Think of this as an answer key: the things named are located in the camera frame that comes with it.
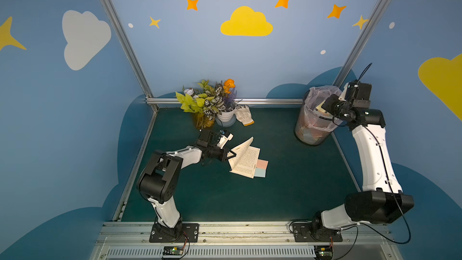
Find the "yellow sticky note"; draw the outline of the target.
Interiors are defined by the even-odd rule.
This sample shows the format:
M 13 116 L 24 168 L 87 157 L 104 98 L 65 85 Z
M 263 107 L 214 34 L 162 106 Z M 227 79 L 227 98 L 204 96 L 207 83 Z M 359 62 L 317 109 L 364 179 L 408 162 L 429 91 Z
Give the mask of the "yellow sticky note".
M 322 101 L 317 107 L 316 110 L 321 112 L 321 113 L 327 113 L 326 110 L 322 107 L 324 105 L 324 101 Z

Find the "pink sticky note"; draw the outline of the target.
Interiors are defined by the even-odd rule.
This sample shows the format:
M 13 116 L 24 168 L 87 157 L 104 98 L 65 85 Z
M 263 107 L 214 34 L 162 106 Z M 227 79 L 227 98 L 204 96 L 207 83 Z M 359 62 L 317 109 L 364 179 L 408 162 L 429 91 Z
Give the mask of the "pink sticky note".
M 256 168 L 261 170 L 266 170 L 268 167 L 268 161 L 258 159 Z

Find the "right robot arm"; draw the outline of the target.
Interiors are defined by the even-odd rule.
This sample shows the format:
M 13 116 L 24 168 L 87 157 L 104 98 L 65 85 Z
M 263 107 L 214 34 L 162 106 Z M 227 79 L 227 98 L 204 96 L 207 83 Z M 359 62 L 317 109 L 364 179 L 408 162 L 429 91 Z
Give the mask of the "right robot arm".
M 405 195 L 393 171 L 386 146 L 386 122 L 380 110 L 370 107 L 372 86 L 358 80 L 345 85 L 341 95 L 332 95 L 322 108 L 349 127 L 360 156 L 362 191 L 346 196 L 336 208 L 318 212 L 310 225 L 317 241 L 330 241 L 344 229 L 391 224 L 402 218 L 415 203 Z

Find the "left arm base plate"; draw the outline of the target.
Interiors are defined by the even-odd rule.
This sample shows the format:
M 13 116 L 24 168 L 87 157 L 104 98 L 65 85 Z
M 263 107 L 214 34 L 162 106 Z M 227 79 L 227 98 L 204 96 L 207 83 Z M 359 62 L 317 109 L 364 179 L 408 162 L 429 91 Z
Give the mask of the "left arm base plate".
M 150 243 L 180 243 L 188 240 L 197 243 L 200 225 L 198 223 L 178 223 L 174 228 L 155 223 L 149 237 Z

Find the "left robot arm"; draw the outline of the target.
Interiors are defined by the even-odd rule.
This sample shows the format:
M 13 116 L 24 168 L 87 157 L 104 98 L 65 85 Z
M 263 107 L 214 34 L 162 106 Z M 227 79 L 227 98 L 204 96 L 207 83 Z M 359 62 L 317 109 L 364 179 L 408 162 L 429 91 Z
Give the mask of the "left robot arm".
M 179 243 L 182 240 L 197 242 L 199 225 L 184 225 L 174 202 L 180 172 L 208 158 L 225 162 L 236 157 L 235 152 L 225 147 L 231 139 L 233 134 L 226 130 L 201 130 L 192 146 L 172 152 L 153 152 L 137 183 L 140 195 L 152 205 L 156 213 L 149 238 L 151 243 Z

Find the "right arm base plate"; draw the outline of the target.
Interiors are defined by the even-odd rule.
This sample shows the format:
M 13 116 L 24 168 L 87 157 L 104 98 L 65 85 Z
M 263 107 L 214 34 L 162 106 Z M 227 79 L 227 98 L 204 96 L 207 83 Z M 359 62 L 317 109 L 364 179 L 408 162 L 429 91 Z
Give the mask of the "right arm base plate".
M 323 226 L 317 227 L 312 223 L 293 223 L 291 231 L 297 243 L 308 242 L 343 242 L 340 231 L 324 228 Z

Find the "dark blue book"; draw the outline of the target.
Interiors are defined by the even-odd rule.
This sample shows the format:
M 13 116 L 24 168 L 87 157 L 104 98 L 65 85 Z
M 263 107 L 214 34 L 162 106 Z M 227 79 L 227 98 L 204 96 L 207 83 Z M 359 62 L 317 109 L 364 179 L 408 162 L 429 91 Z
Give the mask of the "dark blue book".
M 234 151 L 237 156 L 233 159 L 230 159 L 230 172 L 236 175 L 244 176 L 247 178 L 254 178 L 254 172 L 256 169 L 256 164 L 259 159 L 260 149 L 252 147 L 254 138 L 250 137 L 244 143 L 231 149 Z

